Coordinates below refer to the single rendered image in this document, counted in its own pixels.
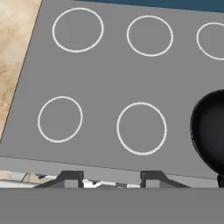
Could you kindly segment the grey hob with white rings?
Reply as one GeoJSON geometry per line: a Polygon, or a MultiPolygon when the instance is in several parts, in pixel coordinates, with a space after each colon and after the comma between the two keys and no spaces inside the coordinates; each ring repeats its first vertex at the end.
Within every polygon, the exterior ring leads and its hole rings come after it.
{"type": "Polygon", "coordinates": [[[224,12],[42,0],[0,140],[0,169],[190,187],[196,103],[224,88],[224,12]]]}

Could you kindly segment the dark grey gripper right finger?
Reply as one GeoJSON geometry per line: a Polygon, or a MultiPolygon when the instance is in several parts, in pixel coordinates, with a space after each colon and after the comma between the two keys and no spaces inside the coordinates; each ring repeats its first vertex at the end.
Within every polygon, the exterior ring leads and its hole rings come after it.
{"type": "Polygon", "coordinates": [[[188,188],[188,185],[167,178],[162,171],[140,171],[140,179],[141,188],[188,188]]]}

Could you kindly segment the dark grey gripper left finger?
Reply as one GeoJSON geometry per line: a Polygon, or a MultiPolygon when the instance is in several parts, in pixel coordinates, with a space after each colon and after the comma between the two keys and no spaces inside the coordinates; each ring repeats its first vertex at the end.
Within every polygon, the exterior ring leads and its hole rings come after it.
{"type": "Polygon", "coordinates": [[[36,188],[83,188],[84,171],[62,171],[56,179],[47,181],[36,188]]]}

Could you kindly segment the black frying pan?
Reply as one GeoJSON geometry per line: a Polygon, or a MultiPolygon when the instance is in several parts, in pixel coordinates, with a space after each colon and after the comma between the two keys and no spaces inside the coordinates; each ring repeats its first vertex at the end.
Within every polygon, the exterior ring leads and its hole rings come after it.
{"type": "Polygon", "coordinates": [[[190,121],[192,145],[203,162],[218,174],[224,188],[224,89],[203,96],[195,105],[190,121]]]}

